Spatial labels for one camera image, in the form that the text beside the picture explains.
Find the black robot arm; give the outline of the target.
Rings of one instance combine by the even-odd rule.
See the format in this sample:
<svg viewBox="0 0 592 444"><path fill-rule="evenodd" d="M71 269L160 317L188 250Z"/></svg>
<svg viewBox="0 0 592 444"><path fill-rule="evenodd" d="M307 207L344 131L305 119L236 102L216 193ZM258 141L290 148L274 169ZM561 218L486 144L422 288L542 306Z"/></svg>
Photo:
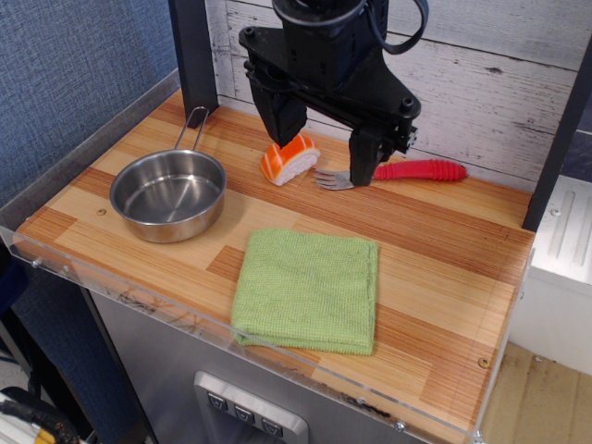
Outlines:
<svg viewBox="0 0 592 444"><path fill-rule="evenodd" d="M403 54L420 41L429 7L425 1L416 5L420 28L398 44L386 41L386 1L275 1L280 28L242 29L253 102L271 139L286 146L310 109L350 128L355 187L369 185L394 152L406 152L421 104L384 55Z"/></svg>

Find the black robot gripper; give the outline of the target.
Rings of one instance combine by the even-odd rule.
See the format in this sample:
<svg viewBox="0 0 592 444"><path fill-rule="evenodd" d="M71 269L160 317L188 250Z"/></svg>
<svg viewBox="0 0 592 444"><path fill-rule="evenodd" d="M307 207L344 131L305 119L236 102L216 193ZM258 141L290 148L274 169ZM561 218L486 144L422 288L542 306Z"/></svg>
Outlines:
<svg viewBox="0 0 592 444"><path fill-rule="evenodd" d="M247 27L239 41L253 102L269 137L287 145L307 111L355 129L349 139L350 180L369 186L378 166L415 142L418 99L389 70L383 30L365 18L339 30ZM368 125L375 129L356 129Z"/></svg>

